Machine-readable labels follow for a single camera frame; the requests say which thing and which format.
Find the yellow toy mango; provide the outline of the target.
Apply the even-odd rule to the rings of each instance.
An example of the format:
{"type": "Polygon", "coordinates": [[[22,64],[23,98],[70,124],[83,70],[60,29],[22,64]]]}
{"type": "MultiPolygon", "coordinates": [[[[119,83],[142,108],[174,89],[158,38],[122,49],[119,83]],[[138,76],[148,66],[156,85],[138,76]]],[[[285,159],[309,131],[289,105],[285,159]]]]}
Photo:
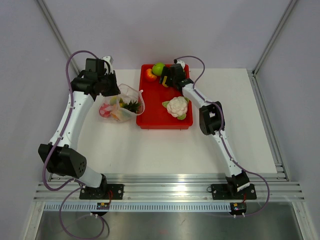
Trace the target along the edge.
{"type": "Polygon", "coordinates": [[[162,80],[162,85],[165,87],[165,88],[168,88],[169,86],[167,85],[167,76],[165,76],[162,80]]]}

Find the toy cauliflower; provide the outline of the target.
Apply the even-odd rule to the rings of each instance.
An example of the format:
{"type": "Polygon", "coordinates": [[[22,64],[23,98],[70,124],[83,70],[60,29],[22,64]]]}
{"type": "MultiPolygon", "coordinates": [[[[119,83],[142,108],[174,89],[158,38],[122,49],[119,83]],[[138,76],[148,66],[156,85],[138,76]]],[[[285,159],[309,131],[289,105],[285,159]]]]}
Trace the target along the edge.
{"type": "Polygon", "coordinates": [[[172,98],[170,101],[162,102],[162,106],[167,112],[178,120],[184,120],[188,112],[189,99],[184,96],[172,98]]]}

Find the red toy apple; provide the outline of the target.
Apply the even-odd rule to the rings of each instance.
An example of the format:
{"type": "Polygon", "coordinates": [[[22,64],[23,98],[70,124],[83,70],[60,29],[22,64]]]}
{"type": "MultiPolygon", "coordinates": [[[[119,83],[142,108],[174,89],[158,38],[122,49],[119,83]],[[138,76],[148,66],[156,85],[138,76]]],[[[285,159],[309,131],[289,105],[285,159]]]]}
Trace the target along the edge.
{"type": "Polygon", "coordinates": [[[112,110],[112,105],[103,103],[99,108],[99,115],[103,118],[109,118],[111,116],[112,110]]]}

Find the clear zip top bag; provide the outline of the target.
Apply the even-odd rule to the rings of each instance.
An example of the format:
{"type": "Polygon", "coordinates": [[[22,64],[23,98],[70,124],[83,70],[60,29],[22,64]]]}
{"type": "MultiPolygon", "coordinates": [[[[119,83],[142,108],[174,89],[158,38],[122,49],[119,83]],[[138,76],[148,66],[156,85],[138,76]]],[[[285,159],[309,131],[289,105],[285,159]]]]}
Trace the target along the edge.
{"type": "Polygon", "coordinates": [[[117,122],[126,122],[140,116],[145,111],[143,90],[135,90],[126,84],[120,84],[118,88],[120,94],[104,98],[98,110],[99,115],[117,122]]]}

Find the toy pineapple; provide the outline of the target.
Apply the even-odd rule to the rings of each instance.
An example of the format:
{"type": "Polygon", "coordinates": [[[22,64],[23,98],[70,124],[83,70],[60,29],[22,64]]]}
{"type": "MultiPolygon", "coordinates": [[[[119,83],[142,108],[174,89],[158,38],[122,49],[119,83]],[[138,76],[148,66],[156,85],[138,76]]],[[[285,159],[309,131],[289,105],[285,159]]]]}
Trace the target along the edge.
{"type": "Polygon", "coordinates": [[[141,103],[133,100],[116,103],[111,116],[118,122],[126,122],[141,113],[141,103]]]}

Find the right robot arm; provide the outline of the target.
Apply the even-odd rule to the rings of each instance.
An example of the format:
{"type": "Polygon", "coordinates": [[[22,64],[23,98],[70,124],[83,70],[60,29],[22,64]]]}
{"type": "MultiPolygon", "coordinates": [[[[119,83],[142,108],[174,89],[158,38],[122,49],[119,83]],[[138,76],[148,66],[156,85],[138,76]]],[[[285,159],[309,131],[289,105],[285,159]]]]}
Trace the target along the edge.
{"type": "Polygon", "coordinates": [[[226,184],[223,185],[225,189],[221,194],[230,196],[231,199],[241,199],[251,183],[245,170],[239,166],[228,142],[221,103],[205,97],[187,77],[179,62],[163,68],[159,83],[164,87],[178,90],[182,94],[181,100],[191,102],[198,108],[200,130],[212,140],[214,149],[225,168],[226,184]]]}

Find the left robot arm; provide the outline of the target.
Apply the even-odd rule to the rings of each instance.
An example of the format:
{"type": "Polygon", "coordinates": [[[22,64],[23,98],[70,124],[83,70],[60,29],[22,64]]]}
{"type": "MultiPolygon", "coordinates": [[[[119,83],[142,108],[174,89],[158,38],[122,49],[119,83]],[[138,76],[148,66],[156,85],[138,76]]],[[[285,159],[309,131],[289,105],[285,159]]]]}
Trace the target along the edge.
{"type": "Polygon", "coordinates": [[[55,188],[47,184],[46,173],[78,183],[82,200],[111,200],[121,188],[119,184],[108,184],[106,176],[90,168],[86,157],[77,150],[84,121],[97,96],[113,97],[120,93],[112,63],[111,56],[87,58],[84,70],[68,82],[68,102],[58,128],[49,143],[38,148],[44,163],[42,181],[50,191],[55,188]]]}

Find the green toy apple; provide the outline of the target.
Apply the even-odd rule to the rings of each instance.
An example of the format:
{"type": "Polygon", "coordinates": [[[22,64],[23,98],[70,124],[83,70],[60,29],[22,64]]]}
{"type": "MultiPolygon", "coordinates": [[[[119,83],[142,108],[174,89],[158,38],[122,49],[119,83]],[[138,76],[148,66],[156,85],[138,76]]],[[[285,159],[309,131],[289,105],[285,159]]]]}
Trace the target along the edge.
{"type": "Polygon", "coordinates": [[[153,65],[152,67],[152,73],[158,77],[160,77],[162,75],[163,72],[163,68],[165,67],[165,64],[162,62],[158,62],[156,64],[153,65]]]}

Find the red toy tomato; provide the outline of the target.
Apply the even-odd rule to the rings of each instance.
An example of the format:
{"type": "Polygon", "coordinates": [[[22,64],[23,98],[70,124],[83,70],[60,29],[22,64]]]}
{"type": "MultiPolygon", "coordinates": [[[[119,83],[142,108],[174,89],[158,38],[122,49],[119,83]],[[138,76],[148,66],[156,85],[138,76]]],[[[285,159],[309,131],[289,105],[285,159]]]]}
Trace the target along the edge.
{"type": "Polygon", "coordinates": [[[157,80],[157,76],[152,72],[151,68],[148,68],[145,71],[144,77],[147,82],[154,82],[157,80]]]}

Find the circuit board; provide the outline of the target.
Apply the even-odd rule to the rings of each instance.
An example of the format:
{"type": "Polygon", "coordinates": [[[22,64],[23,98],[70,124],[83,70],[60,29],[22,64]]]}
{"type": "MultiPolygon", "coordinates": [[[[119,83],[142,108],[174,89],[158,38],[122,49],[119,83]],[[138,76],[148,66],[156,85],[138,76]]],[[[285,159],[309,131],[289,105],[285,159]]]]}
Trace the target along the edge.
{"type": "Polygon", "coordinates": [[[97,210],[106,210],[108,211],[110,209],[110,203],[108,202],[98,202],[96,206],[97,210]]]}
{"type": "Polygon", "coordinates": [[[235,218],[236,216],[245,216],[247,211],[247,204],[241,203],[230,203],[230,214],[235,218]]]}

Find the left aluminium frame post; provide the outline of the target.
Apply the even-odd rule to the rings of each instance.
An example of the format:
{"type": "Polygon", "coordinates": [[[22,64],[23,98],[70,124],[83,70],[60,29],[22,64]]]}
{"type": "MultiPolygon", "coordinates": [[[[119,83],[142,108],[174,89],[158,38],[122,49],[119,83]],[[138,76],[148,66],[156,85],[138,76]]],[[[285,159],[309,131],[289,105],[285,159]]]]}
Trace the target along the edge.
{"type": "Polygon", "coordinates": [[[46,3],[45,0],[35,0],[36,4],[39,7],[40,12],[42,13],[43,17],[45,18],[50,30],[52,31],[58,45],[60,46],[62,52],[64,53],[65,57],[69,59],[71,56],[71,51],[61,33],[61,31],[58,28],[58,25],[46,3]]]}

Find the aluminium frame post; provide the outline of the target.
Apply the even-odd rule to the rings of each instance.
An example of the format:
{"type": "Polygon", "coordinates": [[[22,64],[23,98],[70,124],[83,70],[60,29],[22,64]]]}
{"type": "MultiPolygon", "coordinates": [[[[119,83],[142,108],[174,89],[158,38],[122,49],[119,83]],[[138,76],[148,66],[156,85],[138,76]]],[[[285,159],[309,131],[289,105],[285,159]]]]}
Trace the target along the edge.
{"type": "Polygon", "coordinates": [[[52,31],[58,45],[60,46],[62,52],[64,53],[65,57],[69,59],[71,56],[71,51],[61,33],[61,31],[58,28],[58,25],[46,3],[45,0],[35,0],[36,4],[39,7],[40,12],[42,13],[43,17],[45,18],[50,30],[52,31]]]}
{"type": "Polygon", "coordinates": [[[280,20],[278,21],[274,31],[271,34],[270,39],[268,40],[265,48],[263,49],[262,54],[260,55],[255,67],[252,70],[252,74],[254,77],[258,75],[262,65],[267,59],[269,53],[271,52],[273,46],[275,45],[278,37],[280,36],[282,30],[286,26],[287,21],[289,20],[292,12],[294,11],[298,3],[299,3],[299,0],[290,0],[288,5],[286,6],[280,20]]]}

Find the right side aluminium rail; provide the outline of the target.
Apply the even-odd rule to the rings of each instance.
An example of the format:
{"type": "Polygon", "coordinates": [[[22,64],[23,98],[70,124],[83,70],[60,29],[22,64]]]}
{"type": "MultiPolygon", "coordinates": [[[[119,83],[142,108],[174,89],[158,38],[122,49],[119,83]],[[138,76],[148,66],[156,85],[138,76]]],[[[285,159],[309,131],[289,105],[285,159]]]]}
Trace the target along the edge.
{"type": "Polygon", "coordinates": [[[282,180],[282,181],[291,181],[291,176],[290,173],[287,170],[285,161],[283,159],[281,149],[275,134],[275,131],[273,129],[268,111],[267,111],[267,106],[264,100],[264,96],[262,94],[262,91],[260,89],[259,83],[257,78],[254,75],[254,71],[248,69],[247,74],[249,77],[249,81],[251,84],[251,88],[255,97],[255,101],[257,103],[257,107],[259,110],[259,114],[261,117],[261,121],[264,127],[264,131],[266,134],[266,138],[268,141],[268,145],[272,154],[272,158],[274,161],[274,164],[276,167],[280,167],[282,169],[282,173],[284,174],[284,177],[277,177],[277,179],[282,180]]]}

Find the right aluminium frame post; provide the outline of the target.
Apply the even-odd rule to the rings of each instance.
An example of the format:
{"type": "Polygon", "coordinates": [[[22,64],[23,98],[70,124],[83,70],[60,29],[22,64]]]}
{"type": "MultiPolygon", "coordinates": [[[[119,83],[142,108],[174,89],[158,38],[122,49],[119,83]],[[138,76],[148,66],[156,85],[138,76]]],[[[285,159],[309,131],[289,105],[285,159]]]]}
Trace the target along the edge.
{"type": "Polygon", "coordinates": [[[278,37],[280,36],[282,30],[286,26],[287,21],[289,20],[292,12],[294,11],[298,3],[299,3],[299,0],[290,0],[288,5],[286,6],[280,20],[278,21],[274,31],[271,34],[270,39],[268,40],[265,48],[263,49],[262,54],[260,55],[255,67],[252,70],[252,74],[254,77],[258,75],[262,65],[267,59],[269,53],[271,52],[273,46],[275,45],[278,37]]]}

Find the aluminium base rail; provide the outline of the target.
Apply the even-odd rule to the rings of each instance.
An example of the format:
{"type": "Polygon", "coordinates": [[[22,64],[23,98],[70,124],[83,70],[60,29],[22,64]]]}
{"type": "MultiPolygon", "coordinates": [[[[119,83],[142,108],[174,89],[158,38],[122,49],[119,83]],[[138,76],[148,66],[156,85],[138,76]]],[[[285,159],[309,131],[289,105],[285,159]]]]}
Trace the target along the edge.
{"type": "MultiPolygon", "coordinates": [[[[261,178],[249,174],[255,185],[257,201],[267,196],[271,202],[303,202],[305,196],[296,181],[289,181],[284,172],[268,173],[261,178]]],[[[221,173],[202,174],[107,174],[110,184],[123,184],[123,202],[211,202],[207,190],[211,184],[222,184],[221,173]]]]}

